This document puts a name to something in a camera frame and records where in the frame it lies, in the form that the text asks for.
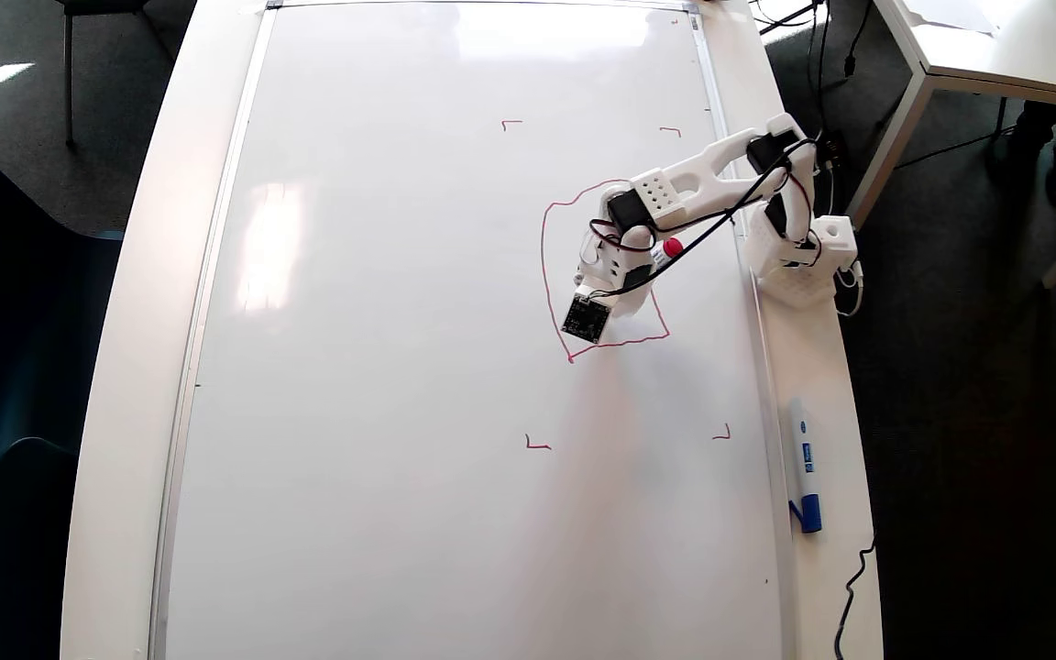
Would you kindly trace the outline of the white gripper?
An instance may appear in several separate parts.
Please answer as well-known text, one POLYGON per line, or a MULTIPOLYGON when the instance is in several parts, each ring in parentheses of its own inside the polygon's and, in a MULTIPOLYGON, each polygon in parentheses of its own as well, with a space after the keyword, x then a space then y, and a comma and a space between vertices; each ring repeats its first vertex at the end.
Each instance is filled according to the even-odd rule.
POLYGON ((590 228, 579 250, 576 295, 592 296, 608 308, 641 308, 649 285, 641 284, 654 270, 655 239, 650 228, 590 228))

